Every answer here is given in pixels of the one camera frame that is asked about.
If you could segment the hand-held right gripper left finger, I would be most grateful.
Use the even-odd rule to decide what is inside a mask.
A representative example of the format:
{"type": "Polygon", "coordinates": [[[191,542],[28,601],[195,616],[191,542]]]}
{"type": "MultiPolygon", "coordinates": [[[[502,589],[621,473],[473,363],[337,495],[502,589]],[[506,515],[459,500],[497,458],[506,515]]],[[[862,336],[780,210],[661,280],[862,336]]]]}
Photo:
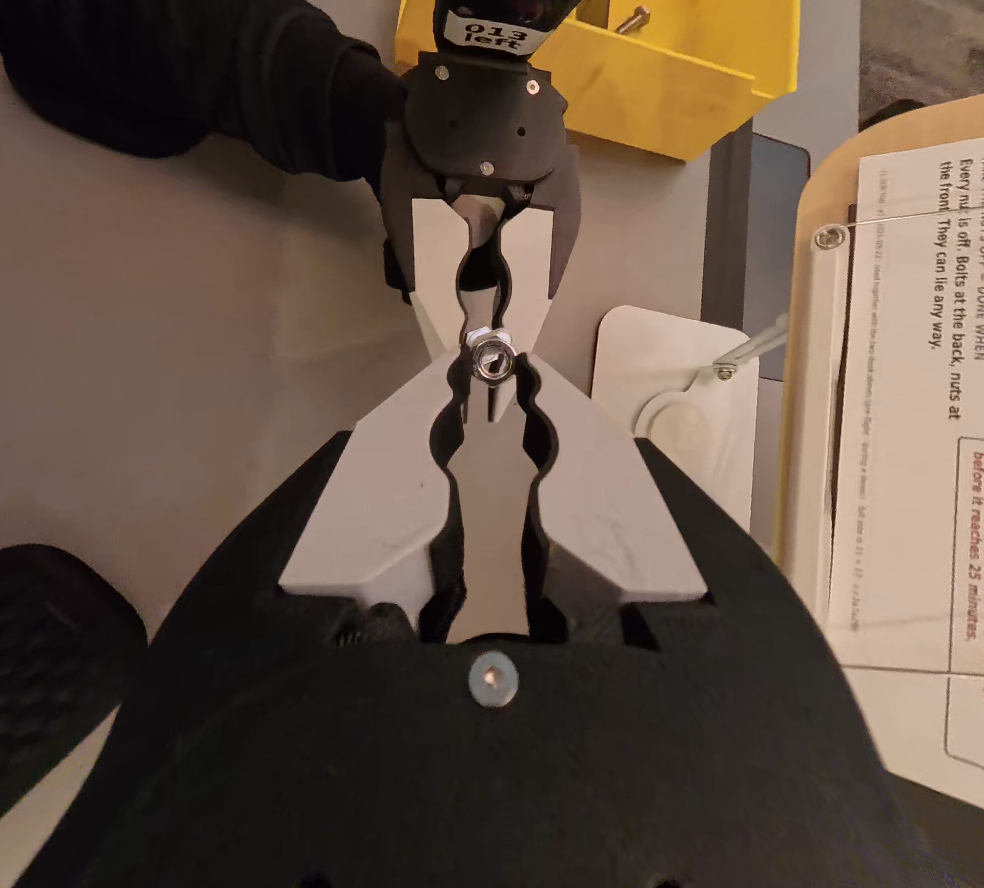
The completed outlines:
{"type": "Polygon", "coordinates": [[[463,441],[470,374],[429,365],[346,435],[279,586],[400,607],[443,643],[461,611],[463,524],[449,461],[463,441]]]}

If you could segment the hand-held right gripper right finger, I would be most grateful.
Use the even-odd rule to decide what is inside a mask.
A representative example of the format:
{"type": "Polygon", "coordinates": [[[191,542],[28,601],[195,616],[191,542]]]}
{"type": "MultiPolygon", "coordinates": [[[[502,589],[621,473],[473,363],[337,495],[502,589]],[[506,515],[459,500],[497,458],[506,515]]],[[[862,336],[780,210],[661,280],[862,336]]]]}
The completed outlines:
{"type": "Polygon", "coordinates": [[[707,584],[636,441],[560,374],[517,374],[535,465],[521,559],[529,634],[562,643],[625,606],[697,602],[707,584]]]}

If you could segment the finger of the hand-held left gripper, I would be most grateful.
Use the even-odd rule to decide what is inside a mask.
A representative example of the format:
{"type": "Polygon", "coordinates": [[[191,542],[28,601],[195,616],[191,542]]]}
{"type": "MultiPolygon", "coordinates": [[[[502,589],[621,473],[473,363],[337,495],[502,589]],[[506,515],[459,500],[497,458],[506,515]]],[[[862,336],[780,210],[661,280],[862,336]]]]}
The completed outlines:
{"type": "Polygon", "coordinates": [[[468,222],[433,198],[412,199],[412,309],[428,360],[460,353],[469,314],[461,271],[472,252],[468,222]]]}
{"type": "Polygon", "coordinates": [[[504,221],[494,240],[493,329],[510,336],[513,363],[532,351],[549,313],[553,218],[550,210],[527,207],[504,221]]]}

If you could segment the yellow plastic bin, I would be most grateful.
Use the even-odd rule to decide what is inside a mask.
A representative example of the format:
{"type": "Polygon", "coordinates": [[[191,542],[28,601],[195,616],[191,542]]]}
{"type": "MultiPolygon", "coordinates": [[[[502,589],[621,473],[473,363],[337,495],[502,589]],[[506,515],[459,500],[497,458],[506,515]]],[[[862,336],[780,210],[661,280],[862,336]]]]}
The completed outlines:
{"type": "MultiPolygon", "coordinates": [[[[433,53],[435,0],[400,0],[400,67],[433,53]]],[[[700,157],[797,84],[801,0],[582,0],[531,65],[567,101],[568,132],[700,157]],[[614,28],[638,5],[649,24],[614,28]]]]}

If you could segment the person's left forearm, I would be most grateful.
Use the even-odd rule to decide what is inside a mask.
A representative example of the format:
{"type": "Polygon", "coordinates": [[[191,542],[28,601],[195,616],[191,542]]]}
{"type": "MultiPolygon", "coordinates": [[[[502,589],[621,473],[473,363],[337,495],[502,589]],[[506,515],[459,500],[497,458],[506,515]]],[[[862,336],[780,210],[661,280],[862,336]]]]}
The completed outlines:
{"type": "Polygon", "coordinates": [[[219,133],[290,174],[334,171],[347,43],[304,0],[1,0],[1,29],[12,87],[62,130],[150,158],[219,133]]]}

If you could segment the person's left hand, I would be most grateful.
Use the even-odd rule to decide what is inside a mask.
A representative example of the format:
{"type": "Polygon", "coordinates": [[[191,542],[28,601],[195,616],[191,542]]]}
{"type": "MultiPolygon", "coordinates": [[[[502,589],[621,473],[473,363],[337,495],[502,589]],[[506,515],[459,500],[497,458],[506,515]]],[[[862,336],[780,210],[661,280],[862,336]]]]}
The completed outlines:
{"type": "Polygon", "coordinates": [[[317,102],[311,170],[333,181],[365,181],[381,195],[387,126],[403,117],[407,90],[370,46],[346,39],[317,102]]]}

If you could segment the white stand with wooden board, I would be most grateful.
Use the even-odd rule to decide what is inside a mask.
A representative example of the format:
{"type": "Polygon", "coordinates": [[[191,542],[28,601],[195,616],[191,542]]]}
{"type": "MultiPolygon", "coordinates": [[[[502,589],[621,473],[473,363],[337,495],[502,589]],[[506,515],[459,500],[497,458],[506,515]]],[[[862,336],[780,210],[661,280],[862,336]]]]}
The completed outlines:
{"type": "Polygon", "coordinates": [[[824,635],[859,164],[982,138],[982,96],[910,111],[838,148],[800,199],[792,323],[740,330],[633,306],[600,322],[592,398],[670,456],[745,528],[752,511],[756,369],[789,341],[778,474],[777,563],[824,635]]]}

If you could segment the printed instruction sheet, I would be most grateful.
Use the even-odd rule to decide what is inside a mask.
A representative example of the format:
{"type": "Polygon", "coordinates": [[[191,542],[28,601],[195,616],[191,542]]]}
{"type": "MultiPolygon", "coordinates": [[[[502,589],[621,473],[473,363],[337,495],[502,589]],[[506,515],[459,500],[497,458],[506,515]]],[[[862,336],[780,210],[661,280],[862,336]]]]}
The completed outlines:
{"type": "Polygon", "coordinates": [[[860,161],[825,620],[886,767],[978,808],[982,155],[860,161]]]}

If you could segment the black dimpled wrist rest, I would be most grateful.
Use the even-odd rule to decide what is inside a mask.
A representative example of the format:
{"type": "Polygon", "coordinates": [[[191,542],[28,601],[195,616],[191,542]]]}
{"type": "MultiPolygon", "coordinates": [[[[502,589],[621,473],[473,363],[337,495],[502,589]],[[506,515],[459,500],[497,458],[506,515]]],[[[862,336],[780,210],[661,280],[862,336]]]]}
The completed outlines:
{"type": "Polygon", "coordinates": [[[1,550],[1,813],[121,702],[146,651],[138,612],[65,550],[1,550]]]}

